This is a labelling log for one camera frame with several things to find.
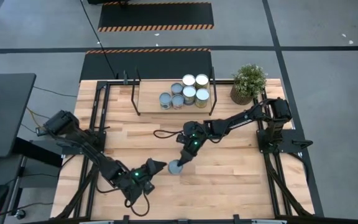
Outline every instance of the woven pot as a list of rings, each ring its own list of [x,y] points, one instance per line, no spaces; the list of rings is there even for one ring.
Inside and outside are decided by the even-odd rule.
[[[236,88],[234,88],[234,86],[231,88],[230,98],[233,102],[237,103],[238,105],[247,105],[253,99],[253,97],[251,97],[251,96],[240,95],[240,93],[237,91]]]

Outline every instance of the gray floor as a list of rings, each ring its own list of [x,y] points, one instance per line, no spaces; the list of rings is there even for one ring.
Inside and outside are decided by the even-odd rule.
[[[164,0],[142,0],[158,2]],[[99,33],[105,47],[272,46],[262,0],[211,0],[213,30]],[[357,46],[358,0],[269,0],[282,46]],[[101,6],[86,10],[94,26]],[[0,49],[97,47],[79,0],[5,0]],[[257,63],[281,78],[275,52],[214,50],[218,78]],[[358,218],[358,51],[284,52],[285,64],[327,217]],[[85,53],[0,54],[0,73],[34,72],[36,85],[75,95]],[[46,116],[73,111],[75,99],[34,90],[29,108]],[[23,124],[34,129],[26,114]],[[37,139],[22,128],[19,136]],[[21,205],[51,202],[54,189],[27,190]],[[51,207],[27,209],[22,222],[46,220]],[[6,223],[18,223],[8,218]]]

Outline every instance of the black mat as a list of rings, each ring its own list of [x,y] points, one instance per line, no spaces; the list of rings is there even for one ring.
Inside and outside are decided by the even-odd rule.
[[[129,77],[134,78],[136,67],[139,69],[140,77],[144,79],[182,78],[186,74],[208,74],[212,67],[211,52],[208,49],[126,49],[126,52],[122,52],[124,50],[117,51],[119,50],[106,50],[106,52],[110,52],[106,55],[114,72],[119,74],[119,79],[123,79],[124,70]],[[114,79],[114,77],[104,54],[101,50],[87,52],[81,80],[105,79]]]
[[[116,2],[102,7],[100,32],[212,29],[211,3],[133,3],[125,9]]]

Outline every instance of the wooden table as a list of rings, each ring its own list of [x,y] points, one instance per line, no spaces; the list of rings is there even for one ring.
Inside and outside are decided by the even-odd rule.
[[[82,129],[87,129],[90,123],[96,83],[96,80],[90,80],[82,81],[80,85],[75,116]],[[187,121],[224,119],[252,106],[252,103],[245,106],[233,103],[230,90],[231,85],[216,86],[218,102],[212,116],[188,113],[137,116],[131,103],[132,86],[112,86],[106,117],[106,126],[111,127],[107,129],[106,155],[122,161],[130,169],[139,167],[150,157],[165,162],[179,159],[182,145],[175,141],[175,137],[158,139],[153,136],[153,131],[178,131]],[[285,97],[279,79],[268,79],[266,92],[268,98]],[[287,123],[285,128],[291,128],[291,123]],[[198,156],[185,165],[181,175],[170,175],[167,168],[158,173],[152,180],[155,190],[148,196],[151,208],[146,217],[132,214],[124,206],[124,196],[120,192],[95,192],[91,219],[122,220],[123,215],[130,215],[131,220],[232,219],[234,214],[239,214],[240,218],[273,218],[265,163],[258,150],[256,130],[257,123],[254,122],[231,131],[219,144],[207,141]],[[302,163],[287,154],[282,154],[281,159],[288,188],[302,206],[313,213]],[[82,156],[76,156],[62,170],[51,217],[59,214],[76,192],[82,161]],[[109,189],[101,177],[98,185],[101,190]],[[284,213],[281,192],[277,186],[276,189],[280,210]],[[85,205],[83,203],[82,215],[85,214]],[[143,197],[138,199],[134,209],[138,213],[145,212]]]

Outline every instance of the tin can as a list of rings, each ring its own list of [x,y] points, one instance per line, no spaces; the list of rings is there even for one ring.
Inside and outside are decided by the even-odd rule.
[[[161,109],[167,110],[171,108],[171,94],[165,92],[160,95],[160,106]]]
[[[171,86],[172,95],[181,94],[183,90],[183,86],[180,83],[174,83]]]
[[[196,78],[194,75],[187,74],[182,78],[183,86],[194,86]]]
[[[186,105],[192,105],[196,96],[196,88],[193,86],[185,86],[183,88],[183,97]]]
[[[196,77],[196,89],[206,88],[208,86],[209,79],[205,74],[199,74]]]
[[[196,93],[196,106],[199,108],[206,107],[208,102],[209,93],[207,89],[199,89]]]
[[[175,110],[181,109],[184,101],[185,101],[185,99],[181,94],[173,95],[172,96],[173,109],[175,109]]]

